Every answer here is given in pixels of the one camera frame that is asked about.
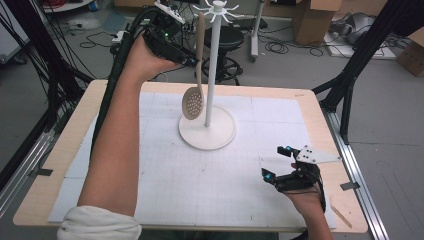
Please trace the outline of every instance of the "wooden table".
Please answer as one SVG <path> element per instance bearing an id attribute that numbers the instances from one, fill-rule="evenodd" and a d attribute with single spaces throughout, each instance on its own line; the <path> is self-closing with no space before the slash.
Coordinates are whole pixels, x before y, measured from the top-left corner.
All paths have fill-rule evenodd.
<path id="1" fill-rule="evenodd" d="M 43 168 L 52 169 L 51 176 L 38 176 L 14 216 L 20 226 L 57 226 L 49 223 L 48 216 L 56 201 L 62 180 L 74 159 L 90 123 L 98 113 L 107 82 L 93 81 L 63 130 Z M 142 92 L 180 93 L 193 85 L 147 82 Z M 327 123 L 315 94 L 304 89 L 215 86 L 216 95 L 237 95 L 297 100 L 314 148 L 338 154 Z M 337 221 L 333 232 L 363 233 L 368 225 L 353 190 L 343 191 L 341 184 L 349 182 L 342 162 L 320 165 L 323 181 Z"/>

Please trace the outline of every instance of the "human arm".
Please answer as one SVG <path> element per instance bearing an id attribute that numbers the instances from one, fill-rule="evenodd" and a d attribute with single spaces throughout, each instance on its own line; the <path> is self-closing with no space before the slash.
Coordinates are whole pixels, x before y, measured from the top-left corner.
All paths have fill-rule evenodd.
<path id="1" fill-rule="evenodd" d="M 176 64 L 154 56 L 138 37 L 99 131 L 78 206 L 133 216 L 139 171 L 139 96 L 145 81 Z"/>
<path id="2" fill-rule="evenodd" d="M 320 193 L 316 188 L 285 192 L 302 215 L 308 229 L 309 240 L 331 240 L 333 235 L 328 227 L 322 209 Z"/>

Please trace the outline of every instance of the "white stand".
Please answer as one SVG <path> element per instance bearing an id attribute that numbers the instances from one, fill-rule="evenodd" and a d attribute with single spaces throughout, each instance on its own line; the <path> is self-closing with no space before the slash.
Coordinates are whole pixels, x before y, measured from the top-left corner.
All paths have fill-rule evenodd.
<path id="1" fill-rule="evenodd" d="M 227 3 L 226 1 L 213 1 L 213 6 L 210 5 L 207 0 L 205 0 L 205 2 L 210 6 L 209 9 L 199 9 L 196 6 L 193 7 L 198 10 L 208 10 L 205 15 L 214 15 L 211 20 L 213 25 L 206 116 L 202 113 L 197 119 L 188 120 L 183 115 L 180 119 L 179 129 L 181 136 L 188 144 L 199 149 L 213 150 L 229 144 L 234 139 L 237 132 L 237 125 L 233 116 L 226 110 L 213 106 L 219 36 L 221 33 L 221 17 L 228 22 L 225 14 L 231 16 L 235 15 L 228 13 L 227 9 L 224 8 Z"/>
<path id="2" fill-rule="evenodd" d="M 179 129 L 183 139 L 191 146 L 203 150 L 215 150 L 229 144 L 237 132 L 236 121 L 225 109 L 213 106 L 213 124 L 205 127 L 206 115 L 188 120 L 184 115 L 180 119 Z"/>

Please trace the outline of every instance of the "white paper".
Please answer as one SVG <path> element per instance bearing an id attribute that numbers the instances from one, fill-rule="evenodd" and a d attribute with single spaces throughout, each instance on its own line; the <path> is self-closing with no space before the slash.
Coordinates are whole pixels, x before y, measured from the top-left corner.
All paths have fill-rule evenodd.
<path id="1" fill-rule="evenodd" d="M 140 97 L 140 182 L 135 217 L 142 224 L 215 227 L 304 227 L 291 201 L 262 180 L 261 168 L 285 175 L 294 160 L 278 146 L 310 145 L 296 100 L 215 96 L 230 112 L 237 134 L 224 148 L 189 146 L 178 131 L 181 94 L 143 93 Z M 76 205 L 88 169 L 94 125 L 71 164 L 49 217 L 61 222 Z M 335 219 L 327 207 L 327 220 Z"/>

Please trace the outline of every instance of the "white pole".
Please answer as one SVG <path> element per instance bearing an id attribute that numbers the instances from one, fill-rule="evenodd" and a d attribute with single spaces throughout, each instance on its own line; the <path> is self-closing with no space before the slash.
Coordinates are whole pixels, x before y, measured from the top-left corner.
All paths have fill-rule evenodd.
<path id="1" fill-rule="evenodd" d="M 264 0 L 260 0 L 259 1 L 259 7 L 258 7 L 258 12 L 256 14 L 256 21 L 255 21 L 255 28 L 253 29 L 252 32 L 252 41 L 251 41 L 251 47 L 250 47 L 250 52 L 253 58 L 257 58 L 259 56 L 259 51 L 258 51 L 258 30 L 259 30 L 259 24 L 261 22 L 261 17 L 262 17 L 262 10 L 264 8 Z"/>
<path id="2" fill-rule="evenodd" d="M 212 25 L 212 41 L 211 55 L 209 63 L 209 79 L 208 79 L 208 98 L 206 104 L 206 122 L 205 127 L 211 125 L 213 95 L 215 89 L 216 65 L 218 62 L 219 36 L 221 34 L 221 15 L 215 15 L 215 20 Z"/>

